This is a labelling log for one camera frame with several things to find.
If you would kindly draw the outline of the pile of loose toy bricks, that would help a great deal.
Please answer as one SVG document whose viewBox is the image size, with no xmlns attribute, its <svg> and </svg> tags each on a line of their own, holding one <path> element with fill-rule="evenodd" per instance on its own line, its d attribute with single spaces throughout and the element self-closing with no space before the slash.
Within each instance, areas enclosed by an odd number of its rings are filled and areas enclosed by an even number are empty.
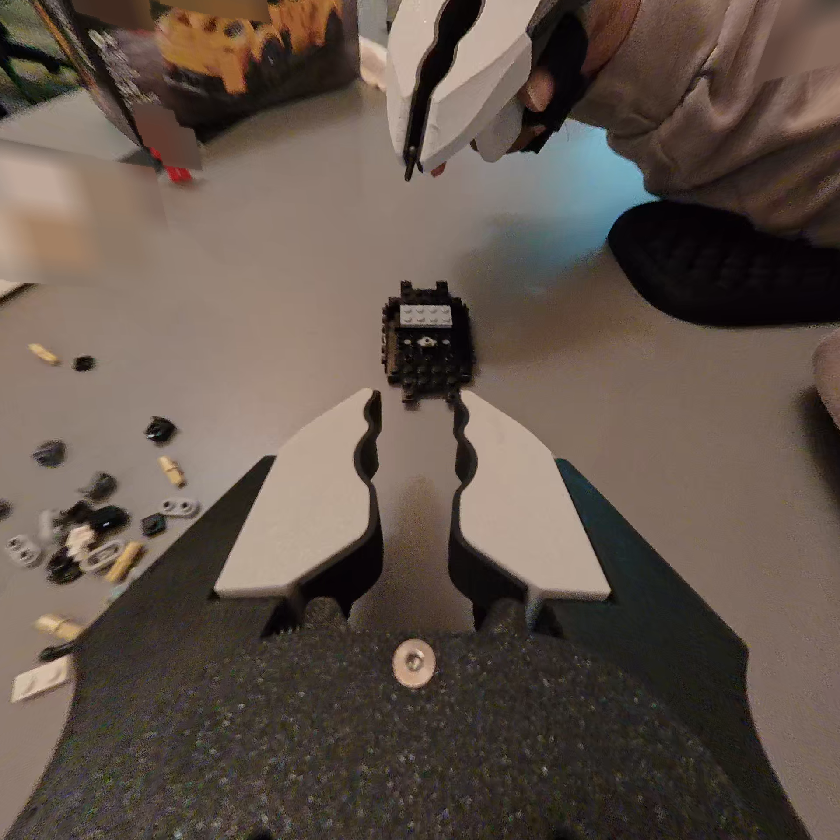
<svg viewBox="0 0 840 840">
<path fill-rule="evenodd" d="M 42 566 L 48 583 L 68 585 L 84 578 L 110 585 L 109 600 L 115 602 L 140 577 L 147 542 L 166 532 L 170 520 L 191 520 L 201 510 L 189 497 L 163 499 L 140 519 L 141 540 L 126 540 L 131 524 L 125 508 L 109 503 L 119 488 L 115 476 L 96 471 L 77 490 L 78 499 L 67 508 L 48 508 L 38 515 L 34 537 L 25 532 L 9 538 L 2 547 L 5 556 L 21 569 Z M 65 616 L 45 614 L 35 629 L 59 645 L 75 642 L 86 628 Z M 22 703 L 70 682 L 71 655 L 38 665 L 17 675 L 10 689 L 10 702 Z"/>
</svg>

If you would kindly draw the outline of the red toy minifigure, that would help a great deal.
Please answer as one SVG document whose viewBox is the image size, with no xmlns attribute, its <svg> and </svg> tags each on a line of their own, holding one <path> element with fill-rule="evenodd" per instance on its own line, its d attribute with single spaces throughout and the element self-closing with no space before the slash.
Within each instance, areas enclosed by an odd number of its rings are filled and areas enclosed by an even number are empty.
<svg viewBox="0 0 840 840">
<path fill-rule="evenodd" d="M 181 166 L 173 166 L 168 165 L 163 162 L 163 158 L 161 153 L 156 150 L 155 148 L 149 148 L 149 153 L 151 154 L 152 158 L 154 159 L 154 164 L 156 168 L 166 174 L 167 178 L 171 183 L 178 184 L 178 185 L 185 185 L 191 184 L 194 181 L 193 173 L 190 169 L 181 167 Z"/>
</svg>

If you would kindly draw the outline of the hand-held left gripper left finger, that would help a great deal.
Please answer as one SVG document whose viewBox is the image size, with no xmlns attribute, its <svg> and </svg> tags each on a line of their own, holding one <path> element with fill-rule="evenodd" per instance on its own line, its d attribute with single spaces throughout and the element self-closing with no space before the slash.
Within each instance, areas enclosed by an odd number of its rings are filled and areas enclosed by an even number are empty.
<svg viewBox="0 0 840 840">
<path fill-rule="evenodd" d="M 382 394 L 365 387 L 292 435 L 278 450 L 215 582 L 221 598 L 302 595 L 336 581 L 356 601 L 382 572 L 373 477 Z"/>
</svg>

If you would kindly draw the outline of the person's right forearm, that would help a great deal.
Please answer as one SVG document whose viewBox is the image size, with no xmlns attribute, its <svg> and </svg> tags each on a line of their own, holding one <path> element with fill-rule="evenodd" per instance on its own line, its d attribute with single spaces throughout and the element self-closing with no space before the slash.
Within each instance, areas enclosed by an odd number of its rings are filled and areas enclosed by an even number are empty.
<svg viewBox="0 0 840 840">
<path fill-rule="evenodd" d="M 571 117 L 648 193 L 839 241 L 838 65 L 760 79 L 781 2 L 644 1 Z"/>
</svg>

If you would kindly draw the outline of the toy set box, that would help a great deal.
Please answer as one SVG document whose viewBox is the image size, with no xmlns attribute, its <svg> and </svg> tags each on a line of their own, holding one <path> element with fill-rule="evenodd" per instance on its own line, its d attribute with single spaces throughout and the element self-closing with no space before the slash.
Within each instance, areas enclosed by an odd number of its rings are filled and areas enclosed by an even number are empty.
<svg viewBox="0 0 840 840">
<path fill-rule="evenodd" d="M 31 2 L 107 120 L 140 145 L 137 105 L 204 136 L 350 83 L 355 1 Z"/>
</svg>

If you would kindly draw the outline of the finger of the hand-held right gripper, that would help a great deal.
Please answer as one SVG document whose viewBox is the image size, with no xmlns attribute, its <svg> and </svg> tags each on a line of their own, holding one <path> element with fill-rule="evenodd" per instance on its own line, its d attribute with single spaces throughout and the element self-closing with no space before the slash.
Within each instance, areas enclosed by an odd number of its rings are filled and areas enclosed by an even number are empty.
<svg viewBox="0 0 840 840">
<path fill-rule="evenodd" d="M 508 153 L 522 130 L 518 92 L 531 73 L 533 21 L 540 6 L 540 1 L 480 4 L 431 94 L 418 153 L 423 171 L 438 168 L 471 144 L 488 163 Z"/>
<path fill-rule="evenodd" d="M 423 107 L 417 105 L 422 68 L 438 41 L 447 1 L 401 1 L 388 31 L 385 65 L 386 115 L 392 147 L 405 177 L 417 168 Z"/>
</svg>

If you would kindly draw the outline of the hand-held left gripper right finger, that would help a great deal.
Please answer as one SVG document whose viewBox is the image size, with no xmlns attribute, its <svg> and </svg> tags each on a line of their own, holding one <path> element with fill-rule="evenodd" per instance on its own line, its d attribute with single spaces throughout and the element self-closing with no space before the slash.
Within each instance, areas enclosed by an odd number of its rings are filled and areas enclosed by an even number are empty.
<svg viewBox="0 0 840 840">
<path fill-rule="evenodd" d="M 548 446 L 472 391 L 455 402 L 449 578 L 479 630 L 498 602 L 535 627 L 553 602 L 603 605 L 613 591 Z"/>
</svg>

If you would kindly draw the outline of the black toy brick car chassis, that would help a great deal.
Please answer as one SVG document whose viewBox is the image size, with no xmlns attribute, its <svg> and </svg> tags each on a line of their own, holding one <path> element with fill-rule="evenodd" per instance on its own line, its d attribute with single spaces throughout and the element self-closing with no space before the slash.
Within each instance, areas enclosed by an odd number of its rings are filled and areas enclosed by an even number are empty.
<svg viewBox="0 0 840 840">
<path fill-rule="evenodd" d="M 402 280 L 381 310 L 381 363 L 404 405 L 434 397 L 454 405 L 474 380 L 476 352 L 469 307 L 448 283 Z"/>
</svg>

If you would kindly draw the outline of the black mesh chair cushion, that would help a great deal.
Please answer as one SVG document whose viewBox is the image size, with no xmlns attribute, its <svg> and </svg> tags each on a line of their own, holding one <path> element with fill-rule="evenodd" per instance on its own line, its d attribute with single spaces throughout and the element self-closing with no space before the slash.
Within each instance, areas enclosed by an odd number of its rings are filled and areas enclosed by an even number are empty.
<svg viewBox="0 0 840 840">
<path fill-rule="evenodd" d="M 606 243 L 635 291 L 682 322 L 751 329 L 839 321 L 838 249 L 765 233 L 737 213 L 645 203 L 615 221 Z"/>
</svg>

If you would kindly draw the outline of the grey desk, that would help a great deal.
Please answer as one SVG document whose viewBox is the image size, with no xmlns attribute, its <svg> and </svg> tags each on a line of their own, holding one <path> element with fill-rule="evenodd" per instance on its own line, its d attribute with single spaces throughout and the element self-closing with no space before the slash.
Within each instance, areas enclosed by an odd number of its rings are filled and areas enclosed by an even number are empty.
<svg viewBox="0 0 840 840">
<path fill-rule="evenodd" d="M 606 248 L 648 199 L 603 135 L 403 180 L 384 99 L 361 83 L 240 123 L 193 189 L 163 184 L 161 251 L 135 284 L 32 287 L 2 306 L 2 543 L 97 471 L 138 520 L 168 481 L 206 510 L 314 417 L 382 393 L 385 565 L 359 627 L 457 632 L 449 407 L 401 403 L 380 363 L 400 281 L 470 307 L 492 405 L 568 459 L 749 646 L 753 717 L 814 838 L 838 835 L 838 442 L 812 391 L 833 325 L 706 329 L 636 294 Z M 50 366 L 28 350 L 61 359 Z M 96 358 L 89 372 L 72 361 Z"/>
</svg>

